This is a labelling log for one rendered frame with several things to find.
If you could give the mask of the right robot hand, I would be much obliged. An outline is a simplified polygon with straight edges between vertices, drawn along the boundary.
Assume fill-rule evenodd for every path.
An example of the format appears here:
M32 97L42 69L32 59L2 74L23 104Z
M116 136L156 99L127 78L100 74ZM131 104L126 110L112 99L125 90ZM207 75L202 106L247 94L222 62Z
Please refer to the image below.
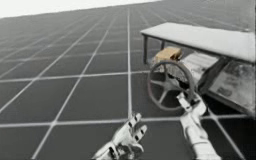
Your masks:
M195 97L191 101L189 101L185 97L185 93L181 92L177 96L177 100L186 113L191 113L195 116L203 116L207 111L207 107L199 94L195 94Z

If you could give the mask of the grey cart with brown box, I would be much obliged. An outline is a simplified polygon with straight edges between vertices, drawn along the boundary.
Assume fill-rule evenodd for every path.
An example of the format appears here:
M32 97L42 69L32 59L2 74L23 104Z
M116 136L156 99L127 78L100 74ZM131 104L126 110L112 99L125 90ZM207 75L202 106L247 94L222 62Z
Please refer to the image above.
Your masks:
M255 33L163 23L141 31L144 38L193 48L196 82L201 93L256 117Z

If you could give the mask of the dark steering wheel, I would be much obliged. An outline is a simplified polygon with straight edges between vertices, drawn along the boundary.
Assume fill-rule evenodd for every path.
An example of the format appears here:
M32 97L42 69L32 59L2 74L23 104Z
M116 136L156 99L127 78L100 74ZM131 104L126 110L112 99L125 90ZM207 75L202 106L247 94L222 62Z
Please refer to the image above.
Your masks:
M173 73L169 73L168 66L171 66L171 68L177 68L186 77L186 84L188 85L187 89L184 89L180 85L180 80L178 77L176 77ZM162 73L164 74L163 81L157 81L151 78L151 76L155 73L155 70L159 67L163 68L163 71L162 71ZM147 84L148 84L148 93L152 101L160 109L163 109L165 111L176 112L181 109L181 106L179 105L172 108L163 105L163 101L170 91L183 93L185 95L185 100L188 103L192 102L196 96L195 83L194 83L192 74L183 63L176 62L174 60L164 60L153 65L148 75ZM163 93L161 94L159 99L156 99L153 95L153 91L152 91L153 84L161 86L163 88Z

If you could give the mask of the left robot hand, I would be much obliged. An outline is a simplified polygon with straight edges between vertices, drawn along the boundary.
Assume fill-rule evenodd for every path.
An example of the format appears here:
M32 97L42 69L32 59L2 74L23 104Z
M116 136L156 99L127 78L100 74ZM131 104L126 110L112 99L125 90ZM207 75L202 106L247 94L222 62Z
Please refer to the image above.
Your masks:
M134 113L115 133L111 142L115 146L121 160L137 160L144 152L140 141L145 136L148 127L143 125L138 129L135 126L140 122L142 115Z

